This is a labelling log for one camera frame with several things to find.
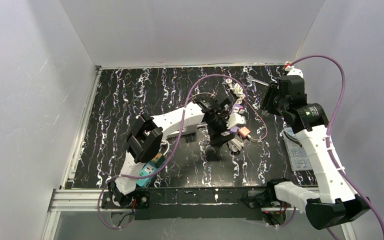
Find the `green dragon socket cube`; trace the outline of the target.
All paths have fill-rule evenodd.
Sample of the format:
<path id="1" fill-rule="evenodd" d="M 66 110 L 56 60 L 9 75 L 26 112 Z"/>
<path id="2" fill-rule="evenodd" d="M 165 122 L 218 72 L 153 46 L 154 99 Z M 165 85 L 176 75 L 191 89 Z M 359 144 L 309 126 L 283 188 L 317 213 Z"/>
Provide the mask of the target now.
<path id="1" fill-rule="evenodd" d="M 160 168 L 165 163 L 165 156 L 163 153 L 159 152 L 151 161 L 156 168 Z"/>

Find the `teal power strip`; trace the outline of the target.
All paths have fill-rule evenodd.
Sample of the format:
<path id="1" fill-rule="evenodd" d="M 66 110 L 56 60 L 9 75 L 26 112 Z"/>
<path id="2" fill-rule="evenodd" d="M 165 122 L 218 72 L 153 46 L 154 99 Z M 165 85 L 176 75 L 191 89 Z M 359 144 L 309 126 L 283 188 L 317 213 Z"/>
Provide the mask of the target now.
<path id="1" fill-rule="evenodd" d="M 161 164 L 155 164 L 155 163 L 152 163 L 152 162 L 148 162 L 142 168 L 139 176 L 143 177 L 143 176 L 151 175 L 151 174 L 155 173 L 160 168 L 160 166 L 161 166 Z M 146 187 L 149 186 L 149 184 L 150 184 L 152 179 L 153 179 L 153 176 L 147 177 L 147 178 L 137 179 L 136 180 L 136 186 L 139 187 L 139 188 L 146 188 Z"/>

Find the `purple power strip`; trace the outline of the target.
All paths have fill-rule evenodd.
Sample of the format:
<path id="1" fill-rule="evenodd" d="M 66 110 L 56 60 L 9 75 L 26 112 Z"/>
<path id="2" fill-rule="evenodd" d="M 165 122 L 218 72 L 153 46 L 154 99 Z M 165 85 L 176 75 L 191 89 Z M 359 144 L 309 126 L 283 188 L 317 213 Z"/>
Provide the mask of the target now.
<path id="1" fill-rule="evenodd" d="M 232 110 L 231 110 L 231 113 L 237 113 L 237 114 L 240 114 L 242 115 L 243 113 L 245 112 L 244 110 L 244 107 L 240 104 L 234 104 Z M 238 126 L 234 126 L 232 128 L 229 129 L 229 132 L 232 134 L 232 133 L 237 133 L 239 130 L 239 127 Z"/>

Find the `white power strip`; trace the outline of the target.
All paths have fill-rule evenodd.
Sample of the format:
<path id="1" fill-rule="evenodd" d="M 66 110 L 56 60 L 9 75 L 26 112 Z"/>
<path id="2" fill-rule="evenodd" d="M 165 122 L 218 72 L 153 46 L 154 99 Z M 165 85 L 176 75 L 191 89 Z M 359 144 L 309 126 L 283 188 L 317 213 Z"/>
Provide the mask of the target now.
<path id="1" fill-rule="evenodd" d="M 195 134 L 198 129 L 200 128 L 205 128 L 207 126 L 206 123 L 200 123 L 200 124 L 196 124 L 196 125 L 190 125 L 190 126 L 186 126 L 182 129 L 182 132 L 181 132 L 181 135 L 184 136 L 184 135 L 189 135 L 189 134 Z M 170 138 L 174 138 L 174 137 L 177 137 L 179 135 L 179 131 L 174 131 L 170 134 L 168 134 L 166 136 L 167 139 L 170 139 Z"/>

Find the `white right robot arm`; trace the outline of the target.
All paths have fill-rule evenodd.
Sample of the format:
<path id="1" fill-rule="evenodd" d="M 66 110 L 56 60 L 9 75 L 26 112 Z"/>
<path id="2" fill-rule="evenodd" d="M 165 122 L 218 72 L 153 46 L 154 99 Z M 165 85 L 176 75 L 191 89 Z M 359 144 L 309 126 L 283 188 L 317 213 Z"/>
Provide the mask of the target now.
<path id="1" fill-rule="evenodd" d="M 267 183 L 266 201 L 297 207 L 317 230 L 350 223 L 370 209 L 341 175 L 340 164 L 332 161 L 335 149 L 327 136 L 328 118 L 320 104 L 307 102 L 301 76 L 284 75 L 270 83 L 262 109 L 282 116 L 292 128 L 307 154 L 319 190 L 306 190 L 286 178 L 273 179 Z"/>

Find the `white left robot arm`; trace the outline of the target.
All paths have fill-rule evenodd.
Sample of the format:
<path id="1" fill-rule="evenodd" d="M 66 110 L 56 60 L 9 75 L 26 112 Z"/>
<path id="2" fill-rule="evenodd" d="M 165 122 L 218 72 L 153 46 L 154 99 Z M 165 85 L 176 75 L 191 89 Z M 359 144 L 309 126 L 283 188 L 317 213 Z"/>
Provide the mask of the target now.
<path id="1" fill-rule="evenodd" d="M 232 102 L 228 98 L 198 97 L 188 99 L 183 107 L 168 113 L 139 115 L 127 134 L 127 150 L 121 171 L 108 182 L 107 199 L 121 208 L 133 203 L 137 181 L 152 178 L 157 172 L 153 169 L 143 175 L 144 167 L 158 155 L 162 142 L 167 138 L 180 138 L 205 123 L 212 147 L 220 148 L 232 140 L 235 136 L 231 130 L 243 125 L 245 120 L 231 108 Z"/>

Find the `silver wrench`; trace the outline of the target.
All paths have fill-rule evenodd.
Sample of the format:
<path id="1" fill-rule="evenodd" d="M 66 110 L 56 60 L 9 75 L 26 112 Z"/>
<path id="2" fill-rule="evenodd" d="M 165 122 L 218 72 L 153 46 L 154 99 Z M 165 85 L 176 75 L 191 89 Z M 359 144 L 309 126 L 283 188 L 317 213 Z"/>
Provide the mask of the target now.
<path id="1" fill-rule="evenodd" d="M 255 82 L 255 83 L 258 83 L 258 84 L 261 84 L 261 85 L 264 85 L 264 86 L 269 86 L 269 84 L 267 82 L 264 82 L 262 80 L 258 80 L 258 79 L 255 79 L 254 77 L 252 77 L 251 75 L 247 76 L 246 79 L 248 81 L 251 81 L 251 82 Z"/>

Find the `clear plastic parts box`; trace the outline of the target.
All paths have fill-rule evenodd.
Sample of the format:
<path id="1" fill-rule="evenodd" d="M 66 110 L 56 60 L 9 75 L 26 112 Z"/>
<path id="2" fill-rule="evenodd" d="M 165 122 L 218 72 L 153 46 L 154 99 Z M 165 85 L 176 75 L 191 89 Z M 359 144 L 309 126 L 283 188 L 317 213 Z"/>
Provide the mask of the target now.
<path id="1" fill-rule="evenodd" d="M 293 171 L 310 171 L 312 166 L 306 151 L 293 133 L 291 127 L 285 127 L 281 133 L 288 159 Z"/>

